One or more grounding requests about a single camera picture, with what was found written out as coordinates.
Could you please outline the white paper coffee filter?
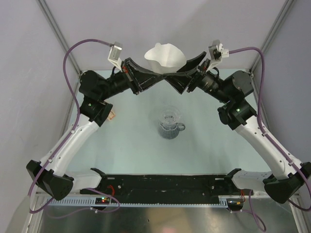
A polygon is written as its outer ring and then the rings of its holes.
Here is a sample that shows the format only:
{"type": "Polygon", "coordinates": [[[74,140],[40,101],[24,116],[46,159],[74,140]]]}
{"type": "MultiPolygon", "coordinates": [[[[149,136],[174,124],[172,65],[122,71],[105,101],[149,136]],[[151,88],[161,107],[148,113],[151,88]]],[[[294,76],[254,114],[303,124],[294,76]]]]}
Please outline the white paper coffee filter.
{"type": "Polygon", "coordinates": [[[184,53],[170,43],[156,43],[145,53],[144,58],[151,70],[158,74],[175,73],[187,63],[184,53]]]}

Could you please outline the glass coffee server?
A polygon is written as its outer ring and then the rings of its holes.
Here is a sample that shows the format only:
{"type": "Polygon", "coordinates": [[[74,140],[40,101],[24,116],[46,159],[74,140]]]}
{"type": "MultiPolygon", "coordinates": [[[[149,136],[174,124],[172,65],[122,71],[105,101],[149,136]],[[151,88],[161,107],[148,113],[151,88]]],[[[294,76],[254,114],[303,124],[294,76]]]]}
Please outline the glass coffee server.
{"type": "Polygon", "coordinates": [[[165,139],[174,139],[178,137],[179,133],[185,130],[186,126],[183,123],[175,123],[175,124],[164,124],[159,123],[158,133],[161,137],[165,139]]]}

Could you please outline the clear glass dripper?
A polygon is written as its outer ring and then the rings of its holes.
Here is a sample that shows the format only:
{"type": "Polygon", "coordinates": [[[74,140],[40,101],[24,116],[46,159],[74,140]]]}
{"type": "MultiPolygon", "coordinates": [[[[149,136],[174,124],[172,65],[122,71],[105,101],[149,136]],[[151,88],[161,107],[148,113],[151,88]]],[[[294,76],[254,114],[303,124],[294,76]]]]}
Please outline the clear glass dripper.
{"type": "Polygon", "coordinates": [[[174,130],[179,126],[180,119],[181,113],[174,106],[163,107],[158,114],[159,124],[165,130],[174,130]]]}

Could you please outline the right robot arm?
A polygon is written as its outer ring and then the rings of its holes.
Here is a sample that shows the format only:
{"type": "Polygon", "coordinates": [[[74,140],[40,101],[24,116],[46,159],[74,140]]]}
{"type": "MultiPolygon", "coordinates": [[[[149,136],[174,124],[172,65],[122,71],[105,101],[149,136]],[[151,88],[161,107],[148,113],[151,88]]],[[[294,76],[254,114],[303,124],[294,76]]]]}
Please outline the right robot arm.
{"type": "Polygon", "coordinates": [[[230,55],[228,50],[212,49],[210,58],[200,55],[186,60],[183,52],[160,51],[156,48],[145,53],[154,73],[164,75],[178,91],[191,92],[200,88],[223,103],[218,109],[220,120],[241,135],[263,158],[270,172],[236,170],[225,181],[225,190],[231,195],[241,189],[265,192],[274,201],[285,203],[303,185],[308,185],[310,163],[302,163],[292,156],[266,129],[261,120],[261,109],[254,109],[246,96],[253,92],[247,73],[237,71],[225,80],[210,70],[230,55]]]}

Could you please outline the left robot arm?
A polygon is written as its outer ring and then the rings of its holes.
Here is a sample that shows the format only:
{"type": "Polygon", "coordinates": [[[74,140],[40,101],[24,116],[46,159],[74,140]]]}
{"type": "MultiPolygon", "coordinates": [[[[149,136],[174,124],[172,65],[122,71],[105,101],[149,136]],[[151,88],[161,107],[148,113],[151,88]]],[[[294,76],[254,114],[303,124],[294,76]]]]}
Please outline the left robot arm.
{"type": "Polygon", "coordinates": [[[66,174],[75,154],[108,118],[113,105],[107,103],[106,99],[127,89],[137,95],[162,80],[166,80],[178,92],[183,92],[196,72],[198,63],[190,59],[177,67],[148,70],[127,58],[119,60],[115,67],[119,72],[112,73],[108,79],[92,70],[82,74],[79,91],[84,99],[78,105],[74,124],[46,156],[40,161],[31,160],[26,166],[33,179],[32,186],[41,188],[54,200],[62,200],[75,190],[92,188],[98,194],[107,190],[105,174],[97,168],[75,175],[66,174]]]}

